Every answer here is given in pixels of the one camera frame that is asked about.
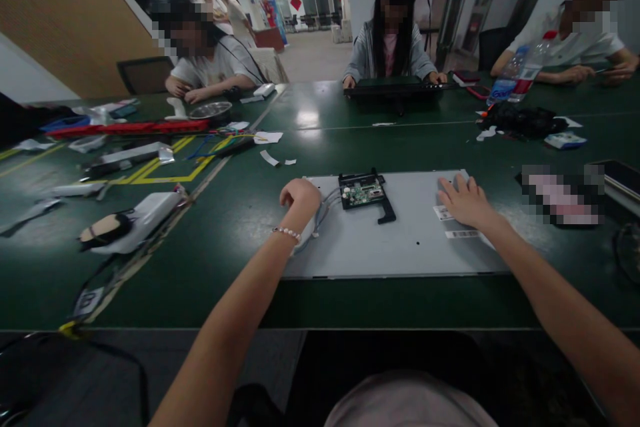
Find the red sign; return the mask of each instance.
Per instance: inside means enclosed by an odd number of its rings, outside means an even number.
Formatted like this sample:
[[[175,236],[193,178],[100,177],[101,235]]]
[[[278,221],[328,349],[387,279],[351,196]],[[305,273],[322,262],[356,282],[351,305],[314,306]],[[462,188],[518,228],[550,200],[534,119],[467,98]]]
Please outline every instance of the red sign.
[[[291,6],[295,8],[296,11],[300,10],[300,5],[302,5],[300,0],[291,0]]]

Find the gray cardigan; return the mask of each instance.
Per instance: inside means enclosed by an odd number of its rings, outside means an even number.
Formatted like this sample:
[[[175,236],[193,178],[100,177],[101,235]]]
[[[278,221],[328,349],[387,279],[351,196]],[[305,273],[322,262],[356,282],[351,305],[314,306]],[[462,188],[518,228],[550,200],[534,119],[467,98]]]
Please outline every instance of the gray cardigan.
[[[410,72],[405,75],[415,75],[420,80],[424,79],[432,71],[437,71],[435,65],[429,59],[422,43],[422,35],[418,26],[413,24],[413,40],[411,42],[411,57],[409,59]],[[344,81],[347,75],[351,75],[357,82],[363,78],[375,78],[373,68],[373,21],[369,20],[362,26],[351,52],[351,60],[342,76]]]

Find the black keyboard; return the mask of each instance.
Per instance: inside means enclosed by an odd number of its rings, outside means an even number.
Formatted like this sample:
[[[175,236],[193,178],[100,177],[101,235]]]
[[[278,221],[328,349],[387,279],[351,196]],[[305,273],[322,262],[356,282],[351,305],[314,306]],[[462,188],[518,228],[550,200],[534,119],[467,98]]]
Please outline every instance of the black keyboard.
[[[363,97],[395,97],[395,96],[413,96],[413,95],[429,95],[439,91],[457,90],[461,88],[456,83],[399,83],[397,85],[366,85],[344,89],[344,94],[351,98]]]

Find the hand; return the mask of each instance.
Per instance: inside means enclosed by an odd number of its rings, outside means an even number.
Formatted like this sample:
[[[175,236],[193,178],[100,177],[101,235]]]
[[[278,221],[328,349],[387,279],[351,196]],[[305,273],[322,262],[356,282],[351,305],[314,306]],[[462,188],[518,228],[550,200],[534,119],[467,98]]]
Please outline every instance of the hand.
[[[186,83],[182,83],[179,80],[169,78],[167,79],[167,91],[174,97],[182,98],[185,94],[191,90],[191,86]]]
[[[306,179],[293,179],[280,192],[280,205],[289,208],[307,206],[315,212],[321,200],[320,189]]]
[[[345,78],[344,82],[342,83],[342,88],[354,88],[355,87],[355,79],[353,77],[351,77],[350,75],[347,75],[347,78]]]
[[[478,187],[473,177],[469,177],[469,182],[458,173],[455,176],[458,190],[456,190],[449,180],[440,178],[440,185],[445,191],[438,192],[440,201],[444,203],[449,213],[461,224],[482,230],[502,217],[489,205],[485,191]]]
[[[427,78],[431,83],[438,85],[439,83],[447,83],[447,74],[446,73],[437,73],[431,72]]]
[[[194,103],[198,103],[199,101],[206,100],[210,97],[209,92],[206,88],[190,90],[185,94],[185,101],[193,105]]]
[[[556,73],[554,83],[571,83],[578,85],[589,77],[595,77],[594,69],[585,67],[584,65],[575,65],[568,70],[564,70],[564,72]]]
[[[632,62],[620,63],[611,70],[607,70],[602,73],[602,75],[606,77],[602,84],[607,87],[620,85],[625,80],[629,80],[634,72],[635,66]]]

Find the wooden wall panel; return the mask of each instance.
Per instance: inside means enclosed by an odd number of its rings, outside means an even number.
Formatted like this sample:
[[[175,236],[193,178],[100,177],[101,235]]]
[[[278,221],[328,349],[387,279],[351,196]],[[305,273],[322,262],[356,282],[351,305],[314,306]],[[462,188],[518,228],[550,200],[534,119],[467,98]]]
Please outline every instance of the wooden wall panel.
[[[0,0],[0,31],[82,98],[127,96],[116,62],[164,54],[124,0]]]

